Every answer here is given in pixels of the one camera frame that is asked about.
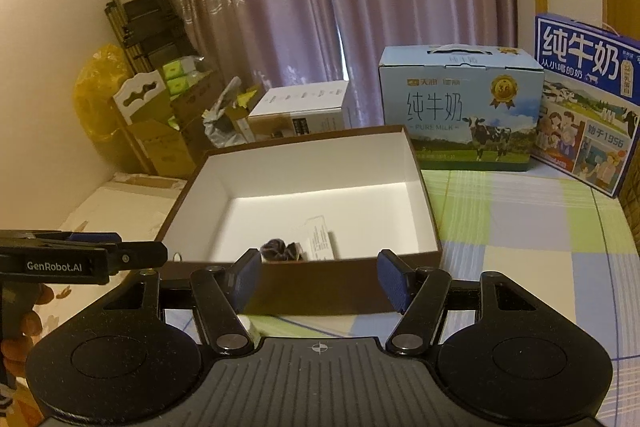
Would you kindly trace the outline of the left human hand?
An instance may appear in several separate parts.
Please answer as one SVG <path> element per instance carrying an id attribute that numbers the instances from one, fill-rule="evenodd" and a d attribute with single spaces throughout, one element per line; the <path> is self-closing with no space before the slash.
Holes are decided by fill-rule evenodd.
<path id="1" fill-rule="evenodd" d="M 40 316 L 34 306 L 54 298 L 52 289 L 41 283 L 5 281 L 1 288 L 1 355 L 6 373 L 24 377 L 32 338 L 42 333 Z"/>

